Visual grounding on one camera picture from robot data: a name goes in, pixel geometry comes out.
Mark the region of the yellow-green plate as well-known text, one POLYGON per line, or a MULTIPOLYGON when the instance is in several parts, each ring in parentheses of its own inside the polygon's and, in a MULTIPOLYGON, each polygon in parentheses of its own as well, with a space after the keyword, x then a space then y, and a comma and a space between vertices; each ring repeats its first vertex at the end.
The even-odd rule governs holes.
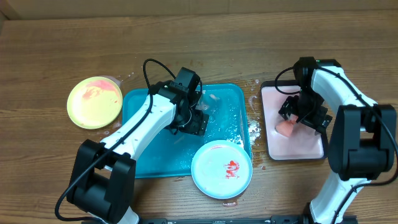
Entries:
POLYGON ((123 94, 107 77, 90 77, 78 83, 67 100, 71 121, 84 129, 99 129, 112 123, 121 112, 123 94))

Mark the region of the pink sponge with dark scourer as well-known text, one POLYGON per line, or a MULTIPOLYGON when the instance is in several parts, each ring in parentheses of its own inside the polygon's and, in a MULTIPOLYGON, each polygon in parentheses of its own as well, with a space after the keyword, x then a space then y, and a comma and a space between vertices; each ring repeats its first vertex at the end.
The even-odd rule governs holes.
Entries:
POLYGON ((297 118, 298 117, 294 114, 290 115, 287 120, 284 120, 280 122, 278 125, 276 125, 275 130, 279 134, 289 138, 294 130, 297 118))

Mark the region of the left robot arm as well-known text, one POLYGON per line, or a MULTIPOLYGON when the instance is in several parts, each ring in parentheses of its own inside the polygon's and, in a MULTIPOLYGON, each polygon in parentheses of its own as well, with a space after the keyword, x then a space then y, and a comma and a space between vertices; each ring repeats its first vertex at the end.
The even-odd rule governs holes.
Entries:
POLYGON ((183 67, 173 80, 151 85, 142 106, 117 131, 80 145, 62 198, 88 213, 81 222, 139 221, 130 207, 136 162, 163 129, 204 135, 209 116, 195 108, 201 88, 200 77, 183 67))

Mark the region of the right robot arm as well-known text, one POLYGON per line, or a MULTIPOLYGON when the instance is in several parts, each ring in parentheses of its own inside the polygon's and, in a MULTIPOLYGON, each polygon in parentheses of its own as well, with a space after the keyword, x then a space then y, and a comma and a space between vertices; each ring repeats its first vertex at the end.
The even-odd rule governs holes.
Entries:
POLYGON ((378 182, 383 172, 397 164, 397 112, 392 105, 380 105, 364 95, 346 77, 335 59, 301 57, 289 68, 299 90, 288 92, 279 110, 280 130, 302 123, 323 134, 334 121, 329 140, 331 173, 320 193, 309 203, 304 223, 356 223, 343 215, 365 187, 391 184, 378 182))

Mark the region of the light blue plate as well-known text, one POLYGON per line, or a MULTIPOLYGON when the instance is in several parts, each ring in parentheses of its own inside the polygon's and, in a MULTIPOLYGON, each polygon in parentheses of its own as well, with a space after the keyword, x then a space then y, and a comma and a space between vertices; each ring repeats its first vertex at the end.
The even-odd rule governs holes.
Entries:
POLYGON ((215 140, 204 144, 195 153, 191 175, 205 195, 230 199, 248 187, 252 179, 251 158, 239 144, 215 140))

